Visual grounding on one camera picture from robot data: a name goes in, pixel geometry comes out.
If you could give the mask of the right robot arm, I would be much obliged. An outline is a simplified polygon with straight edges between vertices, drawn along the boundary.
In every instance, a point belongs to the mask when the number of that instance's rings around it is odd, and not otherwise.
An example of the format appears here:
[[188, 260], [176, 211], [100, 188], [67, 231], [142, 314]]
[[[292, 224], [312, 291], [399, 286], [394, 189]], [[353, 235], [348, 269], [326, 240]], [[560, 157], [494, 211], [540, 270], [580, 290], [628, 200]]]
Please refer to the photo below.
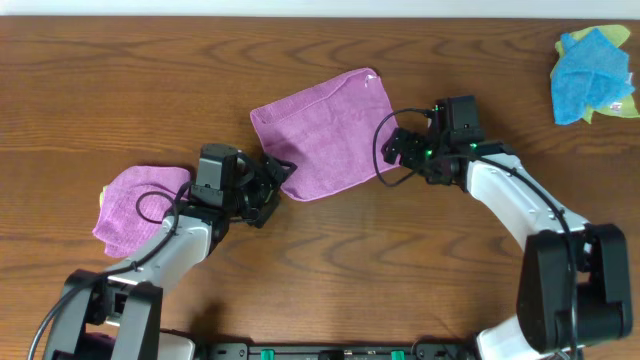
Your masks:
[[579, 359], [633, 328], [627, 241], [545, 190], [502, 141], [488, 141], [474, 97], [420, 110], [426, 132], [397, 127], [375, 140], [375, 164], [399, 164], [429, 185], [458, 186], [483, 203], [523, 251], [516, 313], [475, 336], [467, 359]]

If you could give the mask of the purple microfiber cloth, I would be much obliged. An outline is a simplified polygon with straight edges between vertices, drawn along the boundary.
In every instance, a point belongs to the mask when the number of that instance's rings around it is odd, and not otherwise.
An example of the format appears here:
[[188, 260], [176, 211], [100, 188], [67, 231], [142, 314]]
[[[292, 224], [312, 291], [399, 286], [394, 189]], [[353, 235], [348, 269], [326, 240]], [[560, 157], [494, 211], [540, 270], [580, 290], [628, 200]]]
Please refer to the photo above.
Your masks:
[[297, 165], [282, 185], [296, 201], [334, 195], [396, 166], [378, 149], [397, 127], [381, 77], [370, 68], [343, 73], [250, 112], [263, 150]]

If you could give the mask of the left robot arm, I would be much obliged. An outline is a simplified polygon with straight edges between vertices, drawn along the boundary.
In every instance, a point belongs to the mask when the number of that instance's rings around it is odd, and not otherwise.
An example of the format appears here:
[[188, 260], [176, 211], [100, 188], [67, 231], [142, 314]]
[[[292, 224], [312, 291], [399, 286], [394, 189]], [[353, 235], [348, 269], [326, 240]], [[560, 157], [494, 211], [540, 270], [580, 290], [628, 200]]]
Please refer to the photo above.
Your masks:
[[277, 208], [294, 163], [265, 153], [255, 161], [223, 144], [202, 147], [195, 179], [170, 197], [159, 230], [101, 273], [78, 269], [39, 326], [47, 359], [207, 359], [211, 348], [161, 327], [163, 298], [205, 260], [233, 223], [261, 228]]

